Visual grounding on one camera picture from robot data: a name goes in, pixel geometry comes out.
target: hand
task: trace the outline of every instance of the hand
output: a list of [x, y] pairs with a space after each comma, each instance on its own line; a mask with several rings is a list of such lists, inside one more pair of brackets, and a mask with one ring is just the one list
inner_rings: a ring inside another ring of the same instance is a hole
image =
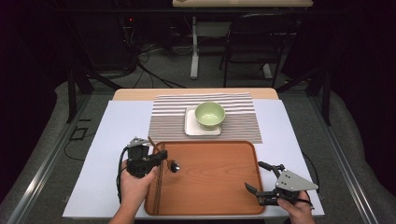
[[[305, 191], [300, 191], [299, 199], [309, 201], [309, 196]], [[311, 213], [311, 206], [308, 203], [297, 202], [295, 205], [284, 199], [277, 199], [277, 203], [287, 212], [289, 212], [290, 221], [292, 224], [311, 224], [315, 223]]]
[[121, 167], [121, 205], [110, 223], [132, 223], [137, 210], [146, 198], [149, 184], [158, 174], [158, 167], [155, 166], [146, 176], [137, 178], [124, 169], [126, 167], [126, 161], [122, 163]]

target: orange tray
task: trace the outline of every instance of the orange tray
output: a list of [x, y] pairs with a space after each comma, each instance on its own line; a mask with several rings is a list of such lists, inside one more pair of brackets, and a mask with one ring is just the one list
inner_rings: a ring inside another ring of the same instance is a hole
[[180, 164], [172, 173], [164, 161], [148, 190], [151, 216], [237, 216], [264, 211], [245, 182], [263, 191], [254, 146], [246, 141], [161, 142], [168, 160]]

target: striped cloth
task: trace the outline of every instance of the striped cloth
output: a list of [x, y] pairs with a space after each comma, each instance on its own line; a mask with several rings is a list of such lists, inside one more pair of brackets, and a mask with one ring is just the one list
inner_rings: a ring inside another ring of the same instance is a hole
[[[184, 131], [186, 108], [202, 102], [216, 102], [225, 109], [221, 134], [216, 136], [190, 136]], [[160, 95], [154, 100], [148, 130], [154, 142], [197, 141], [197, 140], [243, 140], [253, 144], [262, 143], [250, 93], [212, 93]]]

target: dark background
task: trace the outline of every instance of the dark background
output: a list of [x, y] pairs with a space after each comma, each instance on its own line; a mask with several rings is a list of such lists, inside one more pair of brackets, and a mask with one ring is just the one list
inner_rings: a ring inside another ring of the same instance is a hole
[[[134, 53], [131, 46], [122, 42], [120, 21], [112, 17], [100, 19], [91, 15], [86, 20], [66, 17], [69, 23], [64, 23], [64, 18], [43, 11], [35, 1], [3, 2], [0, 6], [0, 200], [7, 195], [34, 150], [56, 103], [54, 89], [67, 80], [73, 62], [99, 70], [130, 69], [128, 64]], [[119, 7], [106, 0], [94, 2], [104, 8]], [[66, 1], [61, 7], [77, 3]], [[292, 78], [301, 76], [319, 66], [334, 48], [342, 46], [337, 49], [339, 54], [332, 67], [332, 90], [344, 99], [359, 127], [367, 162], [384, 187], [396, 195], [392, 181], [396, 170], [396, 3], [390, 0], [314, 3], [311, 10], [348, 10], [352, 16], [341, 22], [304, 20], [283, 72]], [[54, 7], [53, 2], [47, 7]], [[159, 25], [155, 20], [147, 22], [151, 26]], [[165, 28], [160, 39], [166, 47], [171, 44], [166, 28], [169, 22], [161, 23]], [[100, 32], [114, 35], [100, 40]], [[342, 37], [340, 44], [334, 44], [334, 34]], [[106, 44], [95, 46], [100, 41]], [[97, 58], [93, 60], [87, 52], [96, 52], [92, 55]], [[114, 53], [118, 57], [101, 57]]]

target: table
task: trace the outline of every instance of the table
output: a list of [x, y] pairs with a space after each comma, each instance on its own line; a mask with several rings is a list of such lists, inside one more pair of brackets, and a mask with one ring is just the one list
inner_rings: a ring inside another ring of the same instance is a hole
[[[276, 91], [268, 88], [229, 89], [121, 89], [109, 101], [101, 124], [87, 154], [78, 182], [64, 210], [64, 217], [111, 218], [119, 207], [116, 176], [122, 149], [135, 136], [145, 138], [149, 132], [149, 121], [153, 100], [162, 94], [193, 93], [238, 93], [250, 92], [263, 136], [263, 144], [254, 144], [258, 161], [270, 164], [283, 163], [289, 170], [311, 180], [298, 146], [294, 131], [283, 103]], [[260, 170], [263, 187], [272, 190], [276, 177], [273, 173]], [[308, 191], [315, 210], [314, 216], [323, 216], [324, 211], [314, 190]], [[151, 217], [140, 207], [136, 218], [140, 219], [252, 219], [286, 217], [288, 214], [278, 206], [267, 206], [258, 216], [197, 216], [197, 217]]]
[[[173, 7], [312, 7], [312, 0], [173, 0]], [[228, 28], [222, 24], [215, 24], [209, 28], [217, 30], [217, 34], [226, 34]], [[192, 17], [192, 62], [191, 79], [198, 78], [198, 35], [197, 19]]]

